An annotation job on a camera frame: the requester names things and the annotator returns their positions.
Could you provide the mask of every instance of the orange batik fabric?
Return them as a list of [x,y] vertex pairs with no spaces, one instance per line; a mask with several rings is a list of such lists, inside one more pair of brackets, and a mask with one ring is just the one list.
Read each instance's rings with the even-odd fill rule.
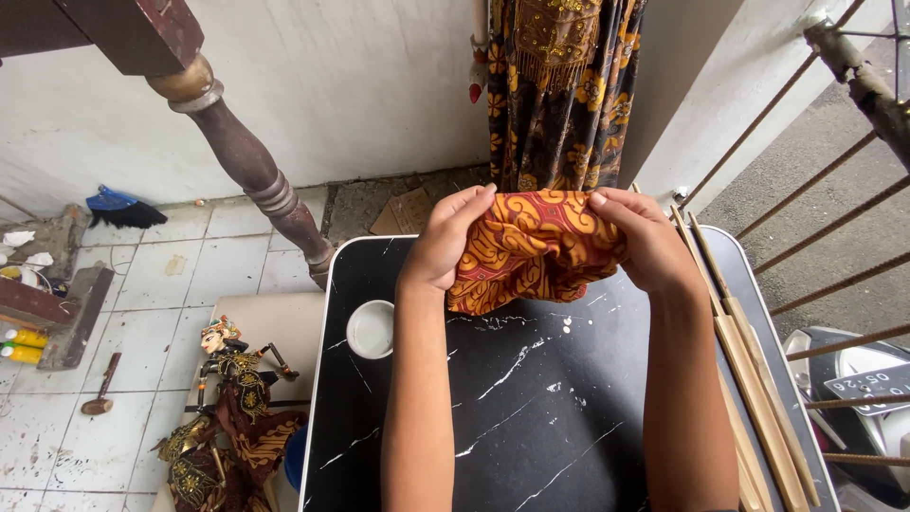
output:
[[516,297],[571,302],[616,273],[625,234],[587,208],[590,192],[496,194],[468,229],[449,309],[490,312]]

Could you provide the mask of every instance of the white bowl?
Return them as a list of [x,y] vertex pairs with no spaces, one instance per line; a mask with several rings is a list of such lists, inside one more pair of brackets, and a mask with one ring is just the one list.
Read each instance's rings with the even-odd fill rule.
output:
[[364,359],[381,359],[392,353],[395,304],[369,301],[348,319],[350,350]]

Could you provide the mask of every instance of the yellow bottle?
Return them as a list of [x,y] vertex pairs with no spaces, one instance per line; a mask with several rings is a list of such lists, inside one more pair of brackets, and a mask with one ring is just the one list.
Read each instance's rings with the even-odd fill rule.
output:
[[10,343],[4,344],[3,350],[0,350],[0,355],[20,363],[38,364],[41,359],[41,352],[41,349],[35,347],[13,346]]
[[6,337],[8,341],[35,347],[35,348],[45,348],[47,345],[47,336],[45,334],[36,333],[35,331],[29,331],[27,329],[10,329],[6,331]]

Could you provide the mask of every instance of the white tile floor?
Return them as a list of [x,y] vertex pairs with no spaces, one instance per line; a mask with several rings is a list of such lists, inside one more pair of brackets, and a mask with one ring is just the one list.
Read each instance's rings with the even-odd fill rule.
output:
[[[298,194],[321,225],[327,190]],[[116,276],[78,368],[0,360],[0,510],[147,512],[165,478],[149,449],[177,427],[217,299],[319,289],[302,251],[248,200],[165,213],[150,230],[99,226],[83,237],[76,267],[101,260]],[[113,409],[82,415],[114,352]]]

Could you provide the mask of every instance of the hand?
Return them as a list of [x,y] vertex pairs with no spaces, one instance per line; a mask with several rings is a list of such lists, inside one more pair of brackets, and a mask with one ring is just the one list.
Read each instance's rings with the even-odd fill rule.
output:
[[428,284],[445,292],[468,242],[468,227],[493,204],[496,185],[477,185],[436,204],[399,275],[399,287]]
[[601,187],[588,198],[588,206],[626,234],[629,260],[622,269],[639,289],[664,293],[680,286],[704,287],[695,260],[657,201],[628,190]]

